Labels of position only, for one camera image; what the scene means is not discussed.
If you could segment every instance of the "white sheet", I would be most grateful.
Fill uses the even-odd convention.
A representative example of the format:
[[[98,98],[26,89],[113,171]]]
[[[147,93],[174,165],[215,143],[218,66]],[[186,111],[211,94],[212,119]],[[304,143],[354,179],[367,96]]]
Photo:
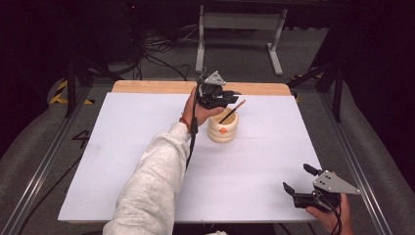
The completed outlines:
[[[109,93],[69,188],[58,220],[108,221],[115,201],[151,138],[181,116],[188,95]],[[310,193],[320,168],[291,96],[241,96],[235,139],[208,138],[199,127],[176,205],[176,222],[293,222],[312,220],[283,189]]]

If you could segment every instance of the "metal bar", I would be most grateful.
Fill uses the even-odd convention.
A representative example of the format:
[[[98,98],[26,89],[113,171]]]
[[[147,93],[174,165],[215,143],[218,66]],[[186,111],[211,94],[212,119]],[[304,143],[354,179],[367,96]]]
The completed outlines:
[[[363,201],[369,211],[372,221],[378,231],[378,234],[392,234],[391,229],[382,213],[382,210],[376,200],[375,195],[373,194],[372,188],[369,185],[369,182],[364,175],[363,169],[360,166],[360,163],[354,153],[350,143],[348,142],[345,131],[343,130],[342,124],[336,121],[336,118],[331,111],[331,101],[327,93],[319,93],[323,106],[330,116],[330,120],[341,139],[342,145],[346,151],[346,160],[350,171],[356,181],[357,187],[361,190],[361,195]]]
[[[68,118],[76,107],[76,90],[75,90],[75,74],[73,67],[73,59],[69,60],[67,66],[67,80],[68,80],[68,110],[65,118]]]
[[[167,0],[138,0],[139,3],[165,3]],[[250,8],[275,8],[281,7],[284,9],[306,9],[306,10],[330,10],[330,11],[359,11],[367,9],[368,6],[364,4],[349,4],[345,2],[333,1],[286,1],[286,0],[168,0],[169,3],[183,4],[183,5],[205,5],[205,6],[236,6],[236,7],[250,7]]]
[[[313,78],[315,75],[320,74],[321,72],[327,70],[332,64],[324,65],[322,67],[316,68],[314,70],[309,71],[308,73],[304,74],[302,77],[297,78],[295,80],[291,80],[287,83],[290,88],[294,88],[297,85],[302,84],[303,82]]]
[[[338,69],[335,83],[335,95],[333,97],[333,114],[335,115],[336,121],[340,120],[340,105],[342,102],[342,88],[343,88],[343,72]]]
[[[271,51],[275,51],[275,49],[277,49],[277,45],[278,45],[278,41],[280,40],[280,36],[281,36],[281,31],[283,30],[284,27],[284,22],[285,19],[287,17],[287,9],[284,9],[281,11],[280,16],[278,18],[278,23],[275,25],[274,29],[274,40],[272,41],[271,44]]]
[[[5,227],[3,228],[1,234],[2,235],[13,235],[17,234],[22,226],[22,223],[30,210],[30,207],[36,198],[43,182],[46,179],[46,176],[49,173],[56,157],[59,154],[59,151],[62,146],[62,142],[73,123],[76,114],[79,112],[80,108],[82,107],[79,104],[87,98],[87,95],[91,88],[89,87],[82,87],[79,92],[79,97],[76,100],[78,104],[76,108],[73,110],[70,117],[64,118],[54,140],[52,141],[48,151],[45,154],[42,162],[40,163],[39,167],[37,168],[36,172],[33,174],[33,177],[29,181],[21,199],[19,200],[18,204],[16,205],[14,211],[12,212],[9,220],[7,221]]]
[[[205,13],[205,28],[275,30],[279,14]]]

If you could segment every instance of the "floor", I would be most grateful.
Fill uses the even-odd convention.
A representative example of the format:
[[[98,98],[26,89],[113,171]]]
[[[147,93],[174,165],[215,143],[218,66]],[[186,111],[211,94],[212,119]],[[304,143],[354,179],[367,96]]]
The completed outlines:
[[[206,37],[205,67],[207,72],[219,71],[227,81],[286,83],[292,76],[307,72],[327,31],[283,30],[277,54],[284,75],[276,76],[265,50],[265,44],[272,36],[269,32],[212,30]],[[182,40],[183,43],[165,52],[158,50],[152,56],[194,80],[198,76],[194,73],[195,40],[197,36],[191,34]],[[113,71],[125,67],[126,63],[111,63]],[[161,66],[155,60],[143,59],[138,68],[121,76],[126,79],[182,79],[176,70]],[[48,101],[61,82],[57,81],[51,89]],[[337,123],[330,110],[333,92],[317,93],[313,89],[315,82],[309,80],[293,92],[299,94],[299,109],[322,166],[363,190],[362,196],[349,197],[355,234],[412,234],[414,194],[385,146],[355,107],[346,84],[342,122]],[[78,85],[78,106],[71,117],[65,118],[65,104],[50,104],[50,108],[22,132],[4,155],[0,162],[2,234],[19,234],[20,229],[22,234],[86,234],[102,229],[104,223],[70,224],[57,220],[77,164],[56,187],[55,184],[82,155],[86,143],[83,138],[93,131],[105,95],[113,84],[107,78],[96,78],[90,88]],[[66,97],[64,90],[61,98]],[[93,104],[83,104],[84,100],[93,101]],[[311,224],[317,234],[327,234],[319,223]],[[291,234],[312,234],[307,224],[216,224],[212,229],[222,228],[228,234],[288,234],[285,228]],[[210,227],[177,225],[174,234],[208,232]]]

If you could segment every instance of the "wooden table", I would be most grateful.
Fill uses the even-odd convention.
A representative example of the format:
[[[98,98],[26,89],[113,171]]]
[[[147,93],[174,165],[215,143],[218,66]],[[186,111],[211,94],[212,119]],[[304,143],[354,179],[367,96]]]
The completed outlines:
[[[189,94],[195,81],[120,80],[113,87],[117,93]],[[289,87],[283,83],[227,82],[224,90],[241,92],[243,95],[291,96]]]

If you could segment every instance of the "metal stand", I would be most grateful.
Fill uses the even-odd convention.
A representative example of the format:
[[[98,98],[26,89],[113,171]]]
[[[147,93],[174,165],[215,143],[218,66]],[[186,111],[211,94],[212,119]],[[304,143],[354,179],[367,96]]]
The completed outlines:
[[[262,29],[274,30],[274,40],[267,43],[268,53],[271,58],[275,74],[282,75],[280,62],[275,49],[280,39],[284,21],[287,16],[287,9],[281,14],[230,14],[230,13],[205,13],[204,6],[201,6],[199,17],[199,46],[196,58],[196,72],[201,73],[205,58],[205,28],[237,28],[237,29]]]
[[[287,85],[290,88],[294,88],[322,72],[323,74],[318,83],[315,85],[315,88],[317,92],[327,92],[333,82],[336,82],[333,97],[333,115],[335,116],[337,122],[341,122],[340,105],[342,100],[343,71],[338,64],[328,64],[311,70],[303,76],[288,82]]]
[[[45,11],[50,15],[51,22],[55,23],[55,27],[61,35],[61,42],[68,59],[67,77],[69,103],[66,114],[66,118],[68,118],[76,107],[75,80],[78,79],[80,85],[84,87],[91,86],[94,82],[91,72],[88,70],[89,68],[93,68],[95,71],[104,74],[112,80],[122,80],[123,78],[110,72],[108,67],[105,68],[105,66],[100,66],[86,59],[84,56],[81,56],[86,55],[87,53],[84,52],[61,2],[43,0],[40,4],[43,4]]]

